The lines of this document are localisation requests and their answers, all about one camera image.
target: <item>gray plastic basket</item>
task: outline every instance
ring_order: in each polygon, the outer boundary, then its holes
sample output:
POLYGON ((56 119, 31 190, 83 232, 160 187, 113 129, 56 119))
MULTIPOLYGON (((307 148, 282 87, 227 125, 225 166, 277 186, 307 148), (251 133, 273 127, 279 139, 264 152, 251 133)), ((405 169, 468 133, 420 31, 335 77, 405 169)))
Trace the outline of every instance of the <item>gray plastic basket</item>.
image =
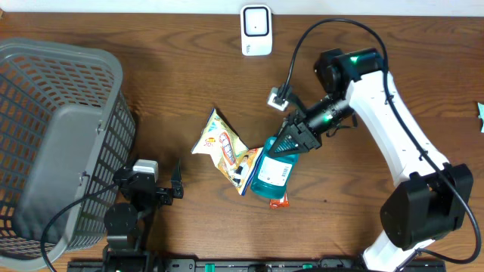
MULTIPOLYGON (((106 51, 0 43, 0 265, 44 267, 39 241, 48 221, 112 184, 135 134, 122 80, 118 60, 106 51)), ((48 234, 49 258, 99 241, 115 197, 107 191, 60 217, 48 234)))

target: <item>wood grain surface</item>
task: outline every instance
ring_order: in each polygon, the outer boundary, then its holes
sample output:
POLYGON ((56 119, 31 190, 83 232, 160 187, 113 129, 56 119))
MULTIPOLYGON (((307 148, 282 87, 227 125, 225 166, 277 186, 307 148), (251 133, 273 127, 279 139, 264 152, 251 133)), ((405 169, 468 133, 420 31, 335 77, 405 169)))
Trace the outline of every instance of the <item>wood grain surface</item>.
MULTIPOLYGON (((250 191, 239 196, 208 155, 190 153, 213 107, 248 147, 261 147, 277 131, 285 113, 266 106, 268 92, 285 80, 299 37, 322 17, 273 18, 274 47, 266 57, 242 55, 236 15, 6 13, 0 38, 101 48, 119 59, 123 92, 139 121, 134 152, 160 163, 164 186, 177 158, 182 160, 185 198, 157 214, 150 249, 198 258, 356 255, 382 230, 379 210, 393 191, 388 167, 364 125, 324 138, 323 147, 300 157, 288 184, 287 209, 271 210, 267 199, 250 191)), ((476 106, 484 102, 484 19, 350 18, 385 41, 396 85, 427 137, 451 162, 472 170, 470 205, 484 224, 484 134, 476 106)), ((355 26, 315 29, 299 51, 291 81, 295 92, 308 106, 324 96, 312 72, 320 52, 374 46, 355 26)), ((98 259, 104 245, 67 253, 55 267, 98 259)), ((430 248, 466 258, 473 247, 466 219, 461 230, 430 248)), ((448 264, 448 271, 482 270, 484 257, 469 265, 448 264)))

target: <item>bottle label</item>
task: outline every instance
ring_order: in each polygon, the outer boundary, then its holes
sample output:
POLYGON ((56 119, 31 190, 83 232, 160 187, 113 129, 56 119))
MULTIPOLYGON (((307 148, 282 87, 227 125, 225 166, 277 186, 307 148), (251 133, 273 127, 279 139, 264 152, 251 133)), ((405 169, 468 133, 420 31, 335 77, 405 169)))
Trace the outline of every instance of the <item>bottle label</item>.
POLYGON ((279 162, 275 159, 265 157, 259 172, 259 180, 275 186, 284 186, 289 176, 290 163, 279 162))

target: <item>teal bottle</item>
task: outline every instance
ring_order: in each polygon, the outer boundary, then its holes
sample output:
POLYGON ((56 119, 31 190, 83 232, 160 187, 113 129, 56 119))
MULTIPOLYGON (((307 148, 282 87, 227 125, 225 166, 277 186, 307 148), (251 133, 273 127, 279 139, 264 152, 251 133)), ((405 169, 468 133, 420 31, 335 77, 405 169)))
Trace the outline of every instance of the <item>teal bottle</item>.
POLYGON ((262 158, 250 185, 250 189, 254 193, 269 199, 284 197, 287 180, 289 180, 290 173, 299 159, 299 154, 271 158, 268 152, 275 139, 276 137, 270 137, 265 142, 262 158))

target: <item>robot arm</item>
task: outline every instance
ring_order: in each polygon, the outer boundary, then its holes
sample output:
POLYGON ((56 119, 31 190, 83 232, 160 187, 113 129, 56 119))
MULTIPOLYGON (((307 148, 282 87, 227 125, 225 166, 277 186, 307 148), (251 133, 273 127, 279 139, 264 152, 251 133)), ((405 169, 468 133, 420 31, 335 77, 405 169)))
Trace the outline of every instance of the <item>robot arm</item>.
MULTIPOLYGON (((396 187, 380 210, 383 232, 362 257, 367 269, 398 270, 416 255, 417 249, 460 228, 464 209, 421 158, 386 102, 382 60, 375 49, 349 54, 339 49, 324 52, 315 64, 315 72, 328 96, 306 110, 289 91, 286 100, 295 104, 296 111, 285 119, 269 155, 317 149, 321 146, 321 134, 338 128, 343 119, 356 112, 384 155, 396 187)), ((451 166, 430 143, 404 105, 390 74, 388 86, 404 123, 467 202, 473 184, 469 169, 465 165, 451 166)), ((273 88, 268 104, 279 104, 283 110, 286 106, 281 101, 286 100, 274 99, 282 89, 284 86, 273 88)))

